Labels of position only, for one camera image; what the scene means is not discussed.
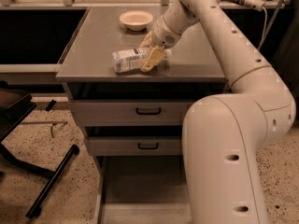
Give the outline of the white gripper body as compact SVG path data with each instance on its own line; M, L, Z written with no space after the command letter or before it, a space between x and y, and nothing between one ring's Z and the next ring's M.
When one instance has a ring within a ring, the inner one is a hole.
M178 17L166 15L161 16L153 25L151 30L151 41L155 46L173 48L181 39L179 29L181 24Z

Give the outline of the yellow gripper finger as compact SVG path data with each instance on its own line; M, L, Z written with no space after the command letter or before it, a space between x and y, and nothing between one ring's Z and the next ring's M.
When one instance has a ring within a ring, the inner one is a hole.
M151 35L152 35L152 32L147 33L147 35L145 36L145 38L143 39L143 41L140 44L140 48L147 48L152 45Z
M165 56L164 47L150 47L146 60L141 66L142 72L149 72Z

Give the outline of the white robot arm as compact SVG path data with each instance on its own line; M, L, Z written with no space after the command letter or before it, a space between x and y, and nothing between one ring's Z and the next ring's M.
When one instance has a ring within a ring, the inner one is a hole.
M296 104L219 1L178 0L169 7L142 43L149 55L141 69L151 70L187 28L201 24L230 92L195 102L183 121L192 224L269 224L256 151L288 132Z

